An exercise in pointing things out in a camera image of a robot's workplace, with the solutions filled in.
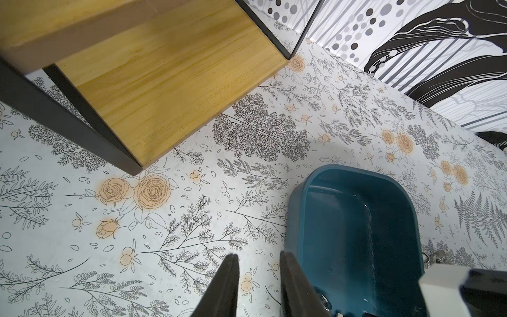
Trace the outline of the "teal plastic storage box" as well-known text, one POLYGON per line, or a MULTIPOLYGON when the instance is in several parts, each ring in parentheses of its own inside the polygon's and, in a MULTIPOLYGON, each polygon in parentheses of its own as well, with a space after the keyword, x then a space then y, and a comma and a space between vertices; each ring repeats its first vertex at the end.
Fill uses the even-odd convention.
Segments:
POLYGON ((290 195, 285 236, 332 315, 427 315, 417 215, 393 178, 319 167, 290 195))

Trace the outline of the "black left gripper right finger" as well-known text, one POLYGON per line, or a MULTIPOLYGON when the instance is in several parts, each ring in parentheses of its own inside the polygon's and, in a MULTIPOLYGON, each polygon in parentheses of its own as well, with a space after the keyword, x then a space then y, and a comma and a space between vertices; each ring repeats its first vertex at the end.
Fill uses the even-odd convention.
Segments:
POLYGON ((330 316, 294 254, 282 251, 279 263, 281 316, 330 316))

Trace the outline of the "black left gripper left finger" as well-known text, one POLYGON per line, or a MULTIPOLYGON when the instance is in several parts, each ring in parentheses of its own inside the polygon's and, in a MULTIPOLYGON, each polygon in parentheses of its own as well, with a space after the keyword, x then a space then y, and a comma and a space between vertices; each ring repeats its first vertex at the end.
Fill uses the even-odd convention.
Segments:
POLYGON ((237 254, 228 254, 191 317, 236 316, 240 267, 237 254))

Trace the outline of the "wooden shelf black metal frame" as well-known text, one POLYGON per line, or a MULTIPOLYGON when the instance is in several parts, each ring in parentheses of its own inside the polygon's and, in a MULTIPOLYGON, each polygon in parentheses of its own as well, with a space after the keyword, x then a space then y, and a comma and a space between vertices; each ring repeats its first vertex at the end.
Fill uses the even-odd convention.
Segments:
POLYGON ((257 1, 2 1, 1 101, 130 175, 296 55, 257 1))

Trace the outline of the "black white striped cloth roll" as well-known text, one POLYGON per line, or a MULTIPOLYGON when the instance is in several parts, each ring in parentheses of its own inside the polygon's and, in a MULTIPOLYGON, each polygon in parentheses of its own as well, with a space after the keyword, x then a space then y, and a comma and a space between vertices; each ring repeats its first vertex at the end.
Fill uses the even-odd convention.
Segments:
POLYGON ((506 148, 507 134, 503 132, 478 132, 477 136, 502 151, 506 148))

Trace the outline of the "silver wing nut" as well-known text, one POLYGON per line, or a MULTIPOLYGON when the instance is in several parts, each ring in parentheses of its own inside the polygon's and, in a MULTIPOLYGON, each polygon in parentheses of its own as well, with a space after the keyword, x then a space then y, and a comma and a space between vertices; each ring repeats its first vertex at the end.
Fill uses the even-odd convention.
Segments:
POLYGON ((426 252, 422 253, 423 264, 432 265, 432 264, 446 264, 448 261, 448 257, 443 250, 437 250, 431 254, 426 252))

